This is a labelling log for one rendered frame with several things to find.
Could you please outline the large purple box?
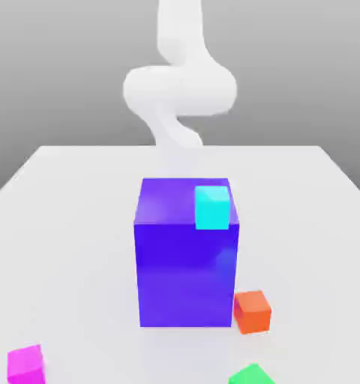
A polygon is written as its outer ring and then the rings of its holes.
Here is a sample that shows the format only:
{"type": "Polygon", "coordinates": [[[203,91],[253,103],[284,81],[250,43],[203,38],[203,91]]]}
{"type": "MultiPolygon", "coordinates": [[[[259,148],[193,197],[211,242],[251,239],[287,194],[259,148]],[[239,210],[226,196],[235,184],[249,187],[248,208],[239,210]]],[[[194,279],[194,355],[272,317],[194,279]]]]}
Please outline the large purple box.
{"type": "Polygon", "coordinates": [[[144,178],[133,229],[142,327],[231,326],[239,217],[227,178],[144,178]],[[196,229],[199,185],[228,187],[229,229],[196,229]]]}

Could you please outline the small green cube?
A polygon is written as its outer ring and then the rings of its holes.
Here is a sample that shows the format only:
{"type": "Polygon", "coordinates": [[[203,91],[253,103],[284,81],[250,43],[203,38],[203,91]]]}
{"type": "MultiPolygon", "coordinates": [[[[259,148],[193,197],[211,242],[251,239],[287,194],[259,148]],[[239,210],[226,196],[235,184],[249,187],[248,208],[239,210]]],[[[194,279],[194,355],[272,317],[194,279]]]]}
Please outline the small green cube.
{"type": "Polygon", "coordinates": [[[275,384],[275,381],[258,364],[250,364],[233,374],[228,384],[275,384]]]}

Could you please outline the small cyan cube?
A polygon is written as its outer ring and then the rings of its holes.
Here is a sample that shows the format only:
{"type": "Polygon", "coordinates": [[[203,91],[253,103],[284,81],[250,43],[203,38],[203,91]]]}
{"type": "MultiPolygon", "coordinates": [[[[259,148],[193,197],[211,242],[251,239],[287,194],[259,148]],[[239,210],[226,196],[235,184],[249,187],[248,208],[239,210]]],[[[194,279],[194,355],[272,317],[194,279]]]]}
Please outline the small cyan cube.
{"type": "Polygon", "coordinates": [[[228,230],[230,194],[227,186],[195,187],[195,225],[197,230],[228,230]]]}

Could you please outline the small orange cube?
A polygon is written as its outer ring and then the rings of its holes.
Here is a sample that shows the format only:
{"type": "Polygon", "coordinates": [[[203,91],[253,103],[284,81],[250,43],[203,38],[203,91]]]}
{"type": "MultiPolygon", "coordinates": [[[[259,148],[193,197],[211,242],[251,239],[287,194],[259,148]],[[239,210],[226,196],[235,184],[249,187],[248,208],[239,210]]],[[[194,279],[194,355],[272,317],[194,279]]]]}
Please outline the small orange cube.
{"type": "Polygon", "coordinates": [[[261,290],[236,293],[233,314],[243,335],[270,329],[272,309],[261,290]]]}

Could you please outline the small magenta cube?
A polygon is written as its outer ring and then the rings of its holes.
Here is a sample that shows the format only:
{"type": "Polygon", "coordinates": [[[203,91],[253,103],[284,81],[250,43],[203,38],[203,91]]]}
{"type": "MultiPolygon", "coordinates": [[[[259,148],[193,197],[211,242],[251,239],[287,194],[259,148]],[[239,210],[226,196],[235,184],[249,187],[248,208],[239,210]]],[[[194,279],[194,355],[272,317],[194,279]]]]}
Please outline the small magenta cube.
{"type": "Polygon", "coordinates": [[[40,344],[7,353],[8,384],[46,384],[40,344]]]}

